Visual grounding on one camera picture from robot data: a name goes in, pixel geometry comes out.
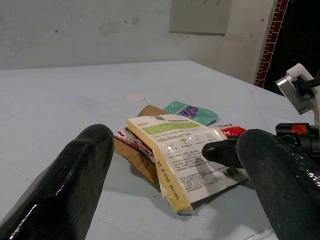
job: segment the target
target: teal packet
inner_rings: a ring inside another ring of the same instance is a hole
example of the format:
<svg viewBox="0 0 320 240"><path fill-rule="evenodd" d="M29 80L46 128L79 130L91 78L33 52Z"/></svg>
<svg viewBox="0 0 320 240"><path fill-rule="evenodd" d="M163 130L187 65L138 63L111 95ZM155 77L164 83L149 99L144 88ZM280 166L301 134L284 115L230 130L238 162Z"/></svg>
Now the teal packet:
<svg viewBox="0 0 320 240"><path fill-rule="evenodd" d="M177 114L193 119L202 125L210 125L218 120L215 112L201 107L191 106L179 101L173 101L164 108L168 114Z"/></svg>

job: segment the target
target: package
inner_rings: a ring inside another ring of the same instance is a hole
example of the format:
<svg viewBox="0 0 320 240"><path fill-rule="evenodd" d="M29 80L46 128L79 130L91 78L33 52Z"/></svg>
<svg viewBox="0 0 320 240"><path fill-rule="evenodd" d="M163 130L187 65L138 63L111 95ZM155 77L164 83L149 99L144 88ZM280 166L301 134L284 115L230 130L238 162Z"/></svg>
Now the package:
<svg viewBox="0 0 320 240"><path fill-rule="evenodd" d="M156 106L148 105L138 114L138 116L154 116L165 114L167 113L162 109ZM127 159L128 162L131 163L138 171L140 171L151 183L158 182L156 166L141 151L117 138L114 138L114 151Z"/></svg>
<svg viewBox="0 0 320 240"><path fill-rule="evenodd" d="M153 150L160 189L178 213L190 213L192 203L248 179L243 169L202 156L206 143L227 139L219 128L172 114L130 118L128 128Z"/></svg>
<svg viewBox="0 0 320 240"><path fill-rule="evenodd" d="M164 109L168 114L177 114L193 119L194 121L203 124L210 125L218 120L218 115L206 108L190 106L188 104L173 101Z"/></svg>
<svg viewBox="0 0 320 240"><path fill-rule="evenodd" d="M125 144L133 147L136 150L139 150L143 153L151 162L155 163L154 153L152 150L143 142L141 141L136 135L134 135L127 126L124 126L119 131L116 132L114 135L116 139L124 142Z"/></svg>

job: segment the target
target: white table surface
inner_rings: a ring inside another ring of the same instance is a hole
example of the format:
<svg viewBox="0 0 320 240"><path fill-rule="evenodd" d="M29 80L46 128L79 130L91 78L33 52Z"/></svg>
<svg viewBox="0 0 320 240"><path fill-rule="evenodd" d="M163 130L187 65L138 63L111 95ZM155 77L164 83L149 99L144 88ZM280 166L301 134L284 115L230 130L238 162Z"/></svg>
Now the white table surface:
<svg viewBox="0 0 320 240"><path fill-rule="evenodd" d="M130 93L146 99L124 100ZM191 61L1 70L0 219L81 130L101 123L115 132L146 105L173 100L213 110L214 126L275 133L278 123L313 123L284 97ZM181 216L115 153L86 239L276 240L269 226L250 182Z"/></svg>

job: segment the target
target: white wall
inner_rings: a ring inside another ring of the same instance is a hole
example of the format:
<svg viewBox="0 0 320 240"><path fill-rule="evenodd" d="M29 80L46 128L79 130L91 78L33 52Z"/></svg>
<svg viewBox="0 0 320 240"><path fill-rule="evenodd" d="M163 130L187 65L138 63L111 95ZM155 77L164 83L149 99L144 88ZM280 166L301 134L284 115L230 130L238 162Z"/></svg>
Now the white wall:
<svg viewBox="0 0 320 240"><path fill-rule="evenodd" d="M274 1L233 0L220 37L169 33L171 0L1 0L0 69L193 60L252 82Z"/></svg>

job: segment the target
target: cardboard piece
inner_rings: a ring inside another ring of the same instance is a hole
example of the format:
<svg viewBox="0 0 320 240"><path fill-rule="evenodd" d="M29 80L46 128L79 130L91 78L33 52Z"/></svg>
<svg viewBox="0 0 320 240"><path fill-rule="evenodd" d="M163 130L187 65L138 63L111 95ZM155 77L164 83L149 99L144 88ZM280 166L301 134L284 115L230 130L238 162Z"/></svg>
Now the cardboard piece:
<svg viewBox="0 0 320 240"><path fill-rule="evenodd" d="M164 110L156 106L148 105L138 114L138 117L166 114L168 113ZM157 183L159 181L156 166L143 153L116 138L114 138L114 143L114 151L127 159L128 162L138 169L150 182Z"/></svg>

